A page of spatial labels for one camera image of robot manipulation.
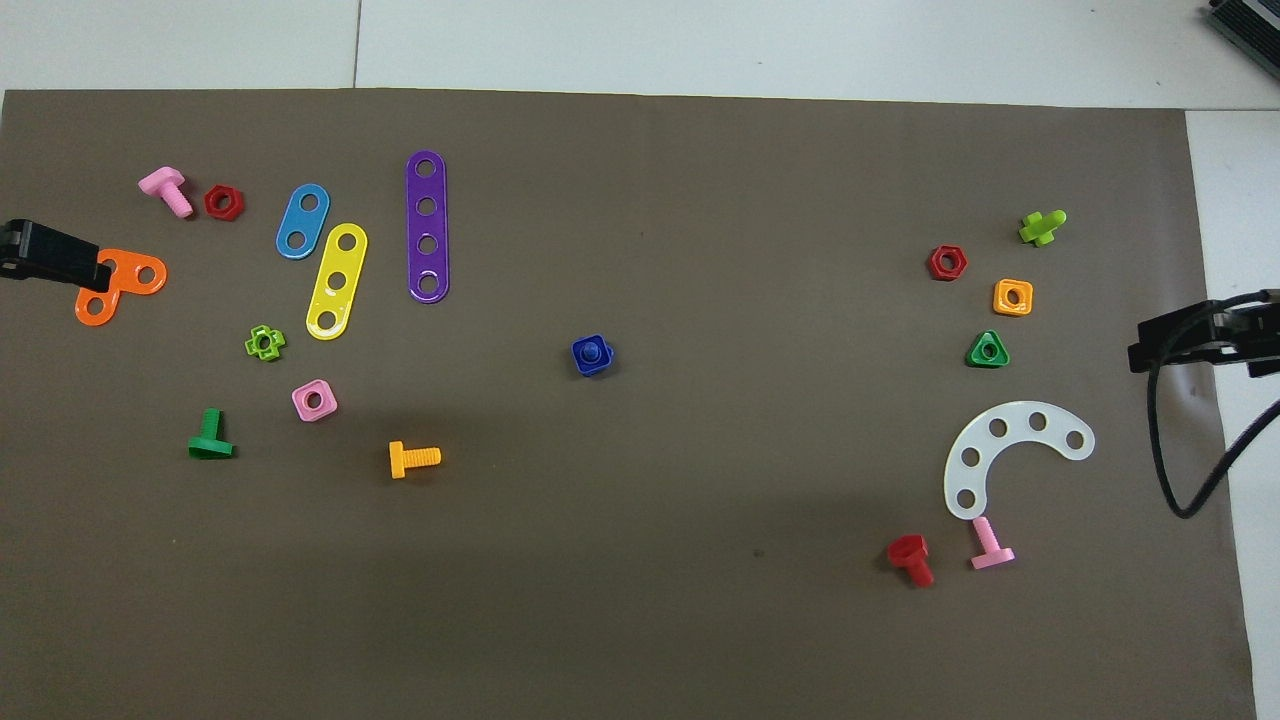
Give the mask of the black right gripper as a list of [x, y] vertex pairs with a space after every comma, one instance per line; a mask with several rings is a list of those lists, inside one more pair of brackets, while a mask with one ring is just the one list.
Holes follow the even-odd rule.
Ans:
[[1192, 304], [1142, 322], [1137, 342], [1128, 347], [1128, 369], [1142, 374], [1157, 360], [1170, 366], [1204, 363], [1207, 356], [1213, 365], [1243, 363], [1249, 377], [1277, 374], [1279, 291]]

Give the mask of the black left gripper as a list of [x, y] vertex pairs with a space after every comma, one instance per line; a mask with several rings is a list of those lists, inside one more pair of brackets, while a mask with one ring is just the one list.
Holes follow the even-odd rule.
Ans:
[[52, 281], [105, 293], [111, 268], [97, 260], [97, 245], [44, 224], [6, 222], [1, 228], [1, 275], [9, 279]]

